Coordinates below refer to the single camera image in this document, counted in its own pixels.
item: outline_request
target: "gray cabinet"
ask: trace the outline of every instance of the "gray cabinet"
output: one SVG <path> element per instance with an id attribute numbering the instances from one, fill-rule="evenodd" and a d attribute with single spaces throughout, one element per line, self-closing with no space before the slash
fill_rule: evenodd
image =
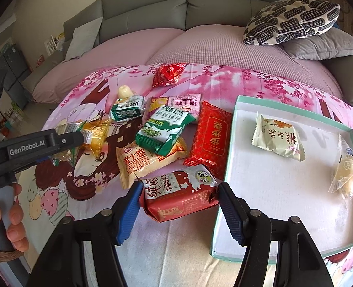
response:
<path id="1" fill-rule="evenodd" d="M 4 80 L 4 90 L 21 109 L 24 109 L 31 95 L 21 83 L 31 72 L 22 52 L 14 45 L 9 47 L 0 56 L 0 69 L 7 71 Z"/>

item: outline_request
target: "red snack package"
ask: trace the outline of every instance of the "red snack package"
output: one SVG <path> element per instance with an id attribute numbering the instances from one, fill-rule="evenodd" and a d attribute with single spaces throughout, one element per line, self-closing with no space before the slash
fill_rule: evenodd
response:
<path id="1" fill-rule="evenodd" d="M 186 66 L 186 63 L 160 66 L 156 74 L 154 74 L 152 88 L 176 85 Z"/>
<path id="2" fill-rule="evenodd" d="M 216 179 L 224 180 L 231 123 L 231 113 L 203 101 L 191 154 L 183 164 L 204 164 Z"/>
<path id="3" fill-rule="evenodd" d="M 196 165 L 143 179 L 139 199 L 148 216 L 157 222 L 176 219 L 218 204 L 218 184 L 204 165 Z"/>

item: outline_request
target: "tablecloth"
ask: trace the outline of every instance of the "tablecloth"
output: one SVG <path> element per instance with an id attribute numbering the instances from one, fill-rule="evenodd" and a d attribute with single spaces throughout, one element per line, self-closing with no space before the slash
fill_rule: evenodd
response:
<path id="1" fill-rule="evenodd" d="M 268 98 L 330 117 L 353 128 L 353 108 L 321 90 L 286 78 L 228 66 L 187 65 L 178 85 L 151 90 L 153 74 L 160 64 L 102 69 L 78 84 L 53 111 L 43 129 L 59 124 L 106 115 L 117 98 L 120 85 L 144 96 L 176 96 L 202 93 L 202 99 L 233 112 L 236 97 Z M 119 182 L 116 146 L 134 140 L 141 119 L 111 123 L 109 137 L 97 159 L 80 151 L 72 168 L 51 161 L 24 171 L 19 183 L 19 202 L 25 214 L 24 225 L 31 244 L 40 252 L 47 239 L 66 215 L 89 218 L 126 194 Z M 195 126 L 182 133 L 191 146 Z M 177 161 L 153 173 L 183 168 Z M 239 263 L 219 261 L 209 255 L 217 207 L 177 220 L 157 223 L 140 210 L 131 236 L 117 247 L 128 286 L 232 286 Z M 90 266 L 91 248 L 86 243 L 86 265 L 90 282 L 96 285 Z M 353 284 L 353 249 L 325 259 L 336 287 Z M 275 266 L 269 265 L 264 286 L 272 286 Z"/>

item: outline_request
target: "hand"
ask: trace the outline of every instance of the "hand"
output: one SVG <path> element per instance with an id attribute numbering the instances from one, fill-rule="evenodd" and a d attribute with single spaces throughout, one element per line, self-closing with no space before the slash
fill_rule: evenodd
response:
<path id="1" fill-rule="evenodd" d="M 14 183 L 13 190 L 15 191 L 15 196 L 19 195 L 22 187 L 21 185 Z M 26 251 L 29 248 L 28 239 L 25 237 L 25 228 L 22 225 L 22 218 L 24 213 L 22 208 L 16 202 L 11 207 L 9 213 L 9 219 L 11 221 L 11 225 L 7 230 L 7 237 L 12 242 L 13 246 L 19 251 Z"/>

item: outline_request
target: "black and white patterned pillow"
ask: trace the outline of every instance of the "black and white patterned pillow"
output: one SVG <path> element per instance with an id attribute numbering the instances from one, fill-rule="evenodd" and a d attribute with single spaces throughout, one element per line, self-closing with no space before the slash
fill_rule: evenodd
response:
<path id="1" fill-rule="evenodd" d="M 273 45 L 327 32 L 340 14 L 340 5 L 321 0 L 279 0 L 253 16 L 244 44 Z"/>

